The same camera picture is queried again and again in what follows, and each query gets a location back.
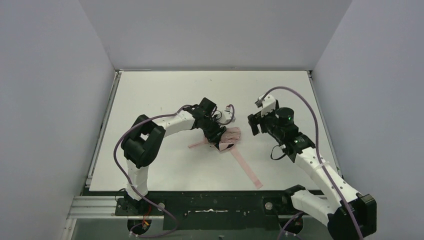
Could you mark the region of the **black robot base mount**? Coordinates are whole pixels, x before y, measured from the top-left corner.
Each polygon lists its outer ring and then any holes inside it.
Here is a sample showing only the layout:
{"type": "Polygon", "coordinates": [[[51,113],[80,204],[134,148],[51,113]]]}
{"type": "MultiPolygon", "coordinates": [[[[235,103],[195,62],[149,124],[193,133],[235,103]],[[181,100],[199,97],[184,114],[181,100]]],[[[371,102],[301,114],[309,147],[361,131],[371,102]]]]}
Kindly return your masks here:
{"type": "Polygon", "coordinates": [[[150,202],[117,199],[115,215],[128,218],[128,227],[162,219],[163,230],[279,230],[298,211],[284,190],[150,191],[150,202]]]}

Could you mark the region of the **pink folding umbrella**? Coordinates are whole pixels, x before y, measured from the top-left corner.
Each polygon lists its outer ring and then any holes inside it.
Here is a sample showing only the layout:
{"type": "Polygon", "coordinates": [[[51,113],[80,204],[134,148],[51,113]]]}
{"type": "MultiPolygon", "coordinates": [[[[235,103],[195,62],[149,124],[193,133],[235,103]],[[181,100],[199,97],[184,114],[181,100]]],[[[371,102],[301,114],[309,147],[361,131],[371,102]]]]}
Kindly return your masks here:
{"type": "Polygon", "coordinates": [[[247,175],[247,177],[250,179],[250,181],[253,183],[254,187],[259,190],[263,187],[262,182],[237,149],[237,144],[239,143],[241,138],[241,129],[239,127],[230,127],[224,131],[222,136],[219,138],[218,143],[212,143],[211,141],[208,141],[207,138],[204,136],[202,141],[190,144],[187,147],[189,149],[194,149],[200,146],[208,146],[209,148],[215,149],[219,153],[229,152],[239,164],[244,173],[247,175]]]}

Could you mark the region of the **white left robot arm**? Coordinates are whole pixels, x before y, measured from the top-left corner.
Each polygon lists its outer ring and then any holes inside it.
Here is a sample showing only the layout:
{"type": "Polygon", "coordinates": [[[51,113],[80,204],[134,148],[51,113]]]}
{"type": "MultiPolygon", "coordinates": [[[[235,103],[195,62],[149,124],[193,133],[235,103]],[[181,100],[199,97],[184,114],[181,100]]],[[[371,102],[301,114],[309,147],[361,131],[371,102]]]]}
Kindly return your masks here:
{"type": "Polygon", "coordinates": [[[138,116],[117,143],[127,160],[126,194],[135,201],[148,194],[149,165],[156,159],[164,138],[181,131],[200,129],[207,143],[218,147],[227,128],[214,116],[216,109],[217,105],[204,97],[199,104],[183,105],[175,113],[138,116]]]}

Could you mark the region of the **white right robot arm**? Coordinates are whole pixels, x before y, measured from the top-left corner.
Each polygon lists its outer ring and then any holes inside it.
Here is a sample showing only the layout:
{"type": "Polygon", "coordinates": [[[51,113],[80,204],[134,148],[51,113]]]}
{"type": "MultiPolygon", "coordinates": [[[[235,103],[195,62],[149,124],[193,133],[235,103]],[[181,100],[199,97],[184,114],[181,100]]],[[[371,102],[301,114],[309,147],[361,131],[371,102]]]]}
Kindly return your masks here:
{"type": "Polygon", "coordinates": [[[294,111],[280,107],[263,115],[250,114],[253,135],[269,134],[283,153],[318,186],[321,199],[300,185],[287,189],[288,203],[327,227],[334,240],[358,240],[377,231],[377,202],[350,186],[322,156],[316,145],[294,123],[294,111]]]}

